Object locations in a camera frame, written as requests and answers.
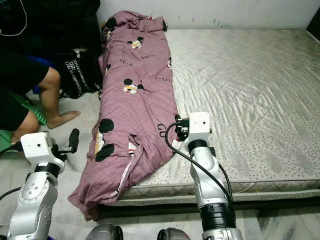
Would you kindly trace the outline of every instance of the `person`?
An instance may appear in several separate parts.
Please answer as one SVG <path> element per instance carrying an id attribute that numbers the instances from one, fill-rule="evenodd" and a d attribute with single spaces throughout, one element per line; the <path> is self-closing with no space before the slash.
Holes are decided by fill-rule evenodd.
<path id="1" fill-rule="evenodd" d="M 12 143 L 25 134 L 38 132 L 39 122 L 36 115 L 18 103 L 8 89 L 24 95 L 34 86 L 40 87 L 39 97 L 47 127 L 52 129 L 80 114 L 79 111 L 59 114 L 60 82 L 60 75 L 54 68 L 0 48 L 0 129 L 13 131 Z"/>

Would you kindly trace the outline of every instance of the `black shorts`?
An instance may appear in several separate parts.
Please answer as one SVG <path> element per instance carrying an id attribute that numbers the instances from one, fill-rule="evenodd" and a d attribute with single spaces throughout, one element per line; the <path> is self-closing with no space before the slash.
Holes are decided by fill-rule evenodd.
<path id="1" fill-rule="evenodd" d="M 8 92 L 24 95 L 47 75 L 49 67 L 0 48 L 0 129 L 15 131 L 29 110 Z"/>

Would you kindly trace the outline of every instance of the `tiled floor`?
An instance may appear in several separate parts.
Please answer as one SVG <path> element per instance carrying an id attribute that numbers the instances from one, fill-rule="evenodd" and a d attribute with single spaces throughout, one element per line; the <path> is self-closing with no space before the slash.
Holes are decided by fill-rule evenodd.
<path id="1" fill-rule="evenodd" d="M 73 128 L 79 128 L 80 136 L 77 153 L 69 155 L 65 172 L 58 177 L 59 195 L 53 207 L 49 234 L 56 240 L 80 240 L 85 239 L 97 224 L 111 222 L 121 225 L 125 239 L 156 239 L 158 231 L 168 227 L 184 230 L 193 240 L 201 239 L 201 219 L 197 213 L 120 217 L 86 222 L 80 210 L 69 203 L 67 196 L 78 185 L 86 164 L 86 152 L 92 139 L 91 128 L 98 118 L 99 104 L 97 95 L 90 93 L 77 100 L 60 101 L 62 112 L 81 109 L 81 115 L 60 127 L 50 129 L 51 136 L 60 146 L 68 145 L 69 134 Z M 0 193 L 21 186 L 29 171 L 30 164 L 21 154 L 7 153 L 1 156 Z M 0 234 L 8 233 L 8 224 L 16 202 L 16 193 L 0 202 Z M 236 211 L 236 217 L 237 227 L 245 240 L 320 240 L 320 207 L 260 212 L 239 210 Z"/>

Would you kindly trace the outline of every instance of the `white quilted mattress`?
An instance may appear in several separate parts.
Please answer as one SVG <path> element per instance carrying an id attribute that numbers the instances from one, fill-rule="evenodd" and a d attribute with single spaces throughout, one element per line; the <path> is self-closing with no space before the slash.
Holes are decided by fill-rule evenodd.
<path id="1" fill-rule="evenodd" d="M 298 29 L 166 37 L 179 114 L 210 113 L 210 142 L 234 200 L 320 196 L 320 44 Z M 175 155 L 117 205 L 194 203 L 189 169 Z"/>

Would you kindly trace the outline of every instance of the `white wall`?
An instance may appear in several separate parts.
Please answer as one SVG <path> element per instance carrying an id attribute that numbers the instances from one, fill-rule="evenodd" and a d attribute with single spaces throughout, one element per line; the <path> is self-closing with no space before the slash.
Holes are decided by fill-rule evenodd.
<path id="1" fill-rule="evenodd" d="M 320 0 L 101 0 L 99 23 L 120 10 L 163 16 L 171 29 L 302 28 Z"/>

